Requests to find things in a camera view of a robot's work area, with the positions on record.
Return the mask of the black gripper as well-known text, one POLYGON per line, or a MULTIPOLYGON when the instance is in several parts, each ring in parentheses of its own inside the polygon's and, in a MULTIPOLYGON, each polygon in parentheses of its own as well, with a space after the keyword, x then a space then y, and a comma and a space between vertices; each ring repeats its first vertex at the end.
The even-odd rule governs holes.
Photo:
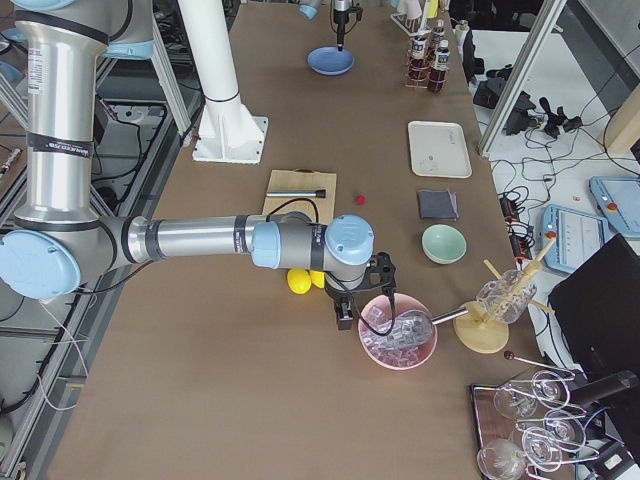
POLYGON ((344 37, 347 32, 347 24, 350 16, 355 15, 356 21, 362 20, 363 8, 353 0, 332 0, 330 2, 332 9, 332 23, 337 33, 336 47, 338 51, 344 49, 344 37))
POLYGON ((376 290, 380 290, 382 295, 387 298, 391 309, 391 325, 388 330, 395 326, 395 271, 396 268, 390 256, 386 252, 379 252, 373 255, 366 265, 359 268, 359 276, 354 280, 344 280, 335 272, 325 272, 324 289, 333 300, 336 324, 339 330, 350 330, 353 324, 359 321, 362 321, 367 329, 374 330, 374 327, 363 318, 355 295, 376 290))

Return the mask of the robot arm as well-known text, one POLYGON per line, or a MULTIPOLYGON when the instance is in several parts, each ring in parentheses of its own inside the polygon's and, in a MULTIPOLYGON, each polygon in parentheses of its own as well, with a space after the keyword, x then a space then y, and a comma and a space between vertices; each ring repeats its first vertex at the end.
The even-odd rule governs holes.
POLYGON ((125 265, 247 254, 272 269, 322 272, 340 329, 361 320, 354 296, 395 296, 395 268, 356 215, 327 225, 293 212, 190 220, 101 216, 90 205, 99 57, 148 59, 148 1, 19 1, 28 42, 27 196, 1 242, 1 277, 16 293, 52 299, 125 265))
MULTIPOLYGON (((313 20, 318 15, 323 4, 324 1, 321 0, 299 1, 298 10, 304 18, 313 20)), ((336 47, 339 51, 343 51, 351 17, 355 17, 355 23, 361 21, 363 8, 359 3, 352 0, 330 0, 327 1, 327 4, 329 5, 330 26, 336 35, 336 47)))

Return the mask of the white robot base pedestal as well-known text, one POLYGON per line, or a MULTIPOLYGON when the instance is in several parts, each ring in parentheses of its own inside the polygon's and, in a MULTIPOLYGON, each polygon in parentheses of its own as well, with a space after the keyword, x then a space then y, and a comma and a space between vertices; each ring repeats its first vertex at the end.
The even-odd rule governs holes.
POLYGON ((193 159, 258 164, 268 119, 241 100, 222 3, 185 0, 179 9, 205 98, 193 159))

